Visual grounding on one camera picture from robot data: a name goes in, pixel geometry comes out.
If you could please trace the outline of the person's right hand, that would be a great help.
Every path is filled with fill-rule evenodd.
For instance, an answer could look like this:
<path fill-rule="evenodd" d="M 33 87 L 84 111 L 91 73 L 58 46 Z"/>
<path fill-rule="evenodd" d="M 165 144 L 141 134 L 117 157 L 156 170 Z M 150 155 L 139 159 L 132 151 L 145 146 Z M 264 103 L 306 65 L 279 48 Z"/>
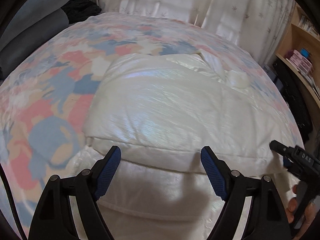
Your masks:
<path fill-rule="evenodd" d="M 319 220 L 319 195 L 314 196 L 307 183 L 302 181 L 292 190 L 296 196 L 285 210 L 292 239 L 313 239 L 319 235 L 319 225 L 312 225 L 314 219 Z"/>

